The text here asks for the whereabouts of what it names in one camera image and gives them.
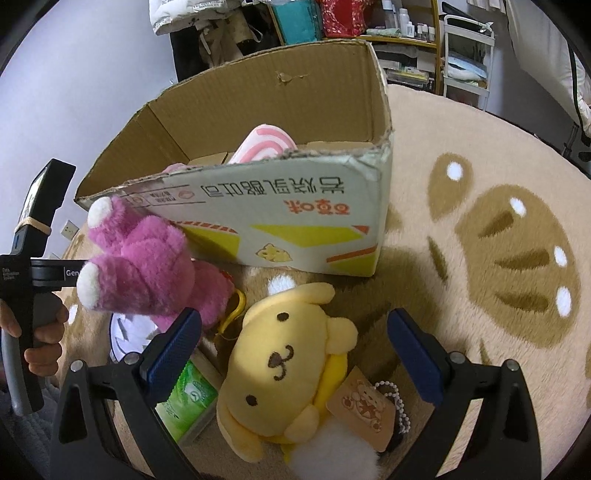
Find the person's left hand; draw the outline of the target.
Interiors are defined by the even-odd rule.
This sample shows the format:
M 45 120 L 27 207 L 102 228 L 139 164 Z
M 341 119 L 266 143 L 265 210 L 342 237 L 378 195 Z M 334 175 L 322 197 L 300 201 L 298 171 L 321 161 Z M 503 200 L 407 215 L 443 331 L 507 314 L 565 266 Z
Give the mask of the person's left hand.
M 68 321 L 68 310 L 59 297 L 58 309 L 51 322 L 35 329 L 34 337 L 40 343 L 38 347 L 29 348 L 24 352 L 29 371 L 39 377 L 51 377 L 58 371 L 58 360 L 62 354 L 60 342 Z M 1 301 L 1 329 L 14 338 L 19 338 L 22 329 L 12 310 L 4 300 Z

